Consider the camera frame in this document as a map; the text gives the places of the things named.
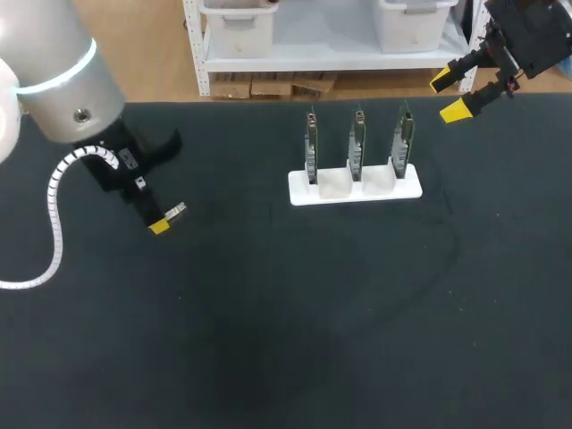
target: white holder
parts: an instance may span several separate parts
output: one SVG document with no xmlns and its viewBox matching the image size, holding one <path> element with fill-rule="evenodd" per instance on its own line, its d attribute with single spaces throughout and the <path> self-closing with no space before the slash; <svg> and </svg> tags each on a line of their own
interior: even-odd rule
<svg viewBox="0 0 572 429">
<path fill-rule="evenodd" d="M 387 165 L 363 167 L 362 181 L 358 182 L 352 180 L 348 163 L 345 168 L 318 170 L 317 185 L 310 185 L 306 170 L 290 172 L 288 183 L 293 206 L 420 198 L 423 195 L 415 166 L 408 164 L 405 179 L 398 179 L 391 158 Z"/>
</svg>

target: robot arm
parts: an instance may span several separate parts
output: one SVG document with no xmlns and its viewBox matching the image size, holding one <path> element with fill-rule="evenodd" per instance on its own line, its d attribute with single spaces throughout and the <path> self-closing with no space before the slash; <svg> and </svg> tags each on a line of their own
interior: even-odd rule
<svg viewBox="0 0 572 429">
<path fill-rule="evenodd" d="M 20 106 L 15 88 L 18 79 L 0 60 L 0 163 L 13 151 L 20 135 Z"/>
<path fill-rule="evenodd" d="M 451 61 L 431 87 L 440 92 L 473 67 L 488 64 L 499 68 L 497 81 L 443 109 L 445 122 L 477 116 L 503 93 L 512 97 L 522 75 L 532 79 L 572 55 L 572 19 L 558 1 L 488 0 L 485 6 L 492 19 L 479 50 Z"/>
<path fill-rule="evenodd" d="M 118 172 L 97 157 L 82 161 L 104 191 L 119 191 L 136 208 L 152 232 L 169 229 L 144 175 L 177 155 L 181 137 L 175 132 L 149 151 L 130 132 L 122 120 L 124 96 L 72 0 L 1 0 L 0 59 L 0 163 L 17 137 L 15 93 L 49 140 L 114 153 Z"/>
</svg>

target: storage bin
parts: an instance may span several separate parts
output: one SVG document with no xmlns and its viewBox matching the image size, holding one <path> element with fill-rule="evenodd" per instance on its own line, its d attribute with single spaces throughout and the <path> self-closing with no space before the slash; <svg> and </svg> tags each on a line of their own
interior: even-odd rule
<svg viewBox="0 0 572 429">
<path fill-rule="evenodd" d="M 450 8 L 458 0 L 373 0 L 383 52 L 433 51 L 439 47 Z"/>
<path fill-rule="evenodd" d="M 200 11 L 211 30 L 209 49 L 216 56 L 260 58 L 270 54 L 278 4 L 267 0 L 201 0 Z"/>
</svg>

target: white cable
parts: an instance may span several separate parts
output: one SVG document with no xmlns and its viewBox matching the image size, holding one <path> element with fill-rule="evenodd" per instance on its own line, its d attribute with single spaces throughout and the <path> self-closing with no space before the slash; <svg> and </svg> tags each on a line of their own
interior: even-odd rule
<svg viewBox="0 0 572 429">
<path fill-rule="evenodd" d="M 63 256 L 63 235 L 60 214 L 57 210 L 57 190 L 66 170 L 70 168 L 73 163 L 85 156 L 99 156 L 114 170 L 119 168 L 119 161 L 113 152 L 96 146 L 81 147 L 74 150 L 55 167 L 52 178 L 47 185 L 47 212 L 50 216 L 52 232 L 54 233 L 54 256 L 52 257 L 52 263 L 42 275 L 34 280 L 27 282 L 4 282 L 0 280 L 0 289 L 22 290 L 35 288 L 50 280 L 57 272 L 57 269 L 62 263 Z"/>
</svg>

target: black tablecloth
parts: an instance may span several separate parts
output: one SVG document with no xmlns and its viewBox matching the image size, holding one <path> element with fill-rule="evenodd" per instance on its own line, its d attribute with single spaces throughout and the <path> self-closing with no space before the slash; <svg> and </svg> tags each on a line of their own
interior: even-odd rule
<svg viewBox="0 0 572 429">
<path fill-rule="evenodd" d="M 0 290 L 0 427 L 569 428 L 571 96 L 522 96 L 445 126 L 411 99 L 419 200 L 293 207 L 304 104 L 129 105 L 181 155 L 148 175 L 186 217 L 153 237 L 78 166 L 64 259 Z M 366 163 L 399 100 L 362 101 Z M 317 104 L 342 166 L 357 102 Z M 68 147 L 25 121 L 0 166 L 0 277 L 45 269 L 47 178 Z"/>
</svg>

